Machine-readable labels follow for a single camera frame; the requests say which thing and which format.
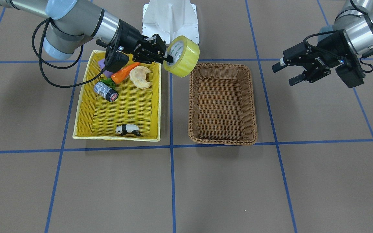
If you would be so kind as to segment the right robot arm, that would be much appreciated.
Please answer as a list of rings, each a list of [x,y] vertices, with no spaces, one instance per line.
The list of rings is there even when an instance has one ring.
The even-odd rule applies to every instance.
[[[0,0],[0,6],[29,12],[48,19],[49,48],[52,57],[68,59],[87,41],[94,39],[107,49],[108,68],[125,65],[129,54],[133,61],[151,64],[172,63],[165,42],[158,34],[142,35],[138,29],[88,0]]]

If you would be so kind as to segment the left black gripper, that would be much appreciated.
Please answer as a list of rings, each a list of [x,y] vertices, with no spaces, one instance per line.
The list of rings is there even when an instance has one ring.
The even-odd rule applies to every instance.
[[[301,82],[313,83],[311,78],[330,75],[331,68],[357,59],[348,45],[344,30],[332,30],[311,34],[302,41],[304,49],[286,49],[284,56],[272,65],[273,73],[288,66],[302,66],[303,73],[288,80],[290,86]]]

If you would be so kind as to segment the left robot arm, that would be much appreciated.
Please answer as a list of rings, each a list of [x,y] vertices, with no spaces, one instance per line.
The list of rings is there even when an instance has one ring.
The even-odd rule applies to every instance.
[[[363,59],[373,55],[373,0],[347,0],[333,25],[321,28],[295,46],[286,49],[283,57],[272,66],[274,73],[299,66],[304,71],[289,79],[289,85],[320,80],[334,68],[348,88],[364,83]]]

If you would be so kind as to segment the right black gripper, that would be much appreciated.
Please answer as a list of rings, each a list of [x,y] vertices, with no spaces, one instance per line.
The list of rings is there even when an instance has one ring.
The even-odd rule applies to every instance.
[[[125,54],[132,54],[137,62],[151,64],[158,62],[173,63],[174,58],[171,55],[155,54],[147,52],[144,47],[146,45],[146,37],[143,36],[138,29],[128,24],[123,20],[119,20],[117,29],[117,48],[122,47],[121,51]],[[156,52],[166,52],[166,42],[158,34],[151,36],[151,46]]]

